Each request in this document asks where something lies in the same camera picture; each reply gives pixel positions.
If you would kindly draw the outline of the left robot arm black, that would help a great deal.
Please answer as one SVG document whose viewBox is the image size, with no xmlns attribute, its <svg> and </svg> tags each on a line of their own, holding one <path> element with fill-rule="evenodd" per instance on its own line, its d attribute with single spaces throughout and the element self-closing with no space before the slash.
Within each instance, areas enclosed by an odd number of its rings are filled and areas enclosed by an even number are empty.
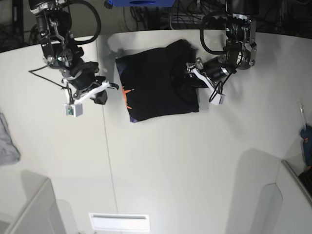
<svg viewBox="0 0 312 234">
<path fill-rule="evenodd" d="M 199 25 L 199 37 L 203 49 L 214 56 L 203 62 L 186 64 L 186 73 L 200 80 L 203 88 L 209 88 L 209 102 L 220 105 L 223 102 L 223 87 L 237 70 L 248 70 L 255 65 L 257 44 L 255 42 L 256 20 L 259 13 L 257 0 L 227 0 L 223 10 L 206 14 Z M 218 16 L 225 16 L 226 44 L 220 51 L 210 49 L 204 38 L 204 29 Z"/>
</svg>

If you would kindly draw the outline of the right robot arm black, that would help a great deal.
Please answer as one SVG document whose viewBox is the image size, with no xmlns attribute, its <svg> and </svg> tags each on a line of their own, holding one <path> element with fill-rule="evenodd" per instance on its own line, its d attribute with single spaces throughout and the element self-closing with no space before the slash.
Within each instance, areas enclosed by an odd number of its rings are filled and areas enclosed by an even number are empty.
<svg viewBox="0 0 312 234">
<path fill-rule="evenodd" d="M 65 8 L 73 4 L 86 6 L 93 13 L 97 27 L 95 34 L 87 40 L 75 40 L 71 32 L 72 18 Z M 78 105 L 85 99 L 104 105 L 108 88 L 118 89 L 105 76 L 99 76 L 97 62 L 85 62 L 82 45 L 94 42 L 101 32 L 101 21 L 95 7 L 85 0 L 31 0 L 30 11 L 35 15 L 39 32 L 39 43 L 46 66 L 57 69 L 63 78 L 59 85 L 67 91 L 70 105 Z"/>
</svg>

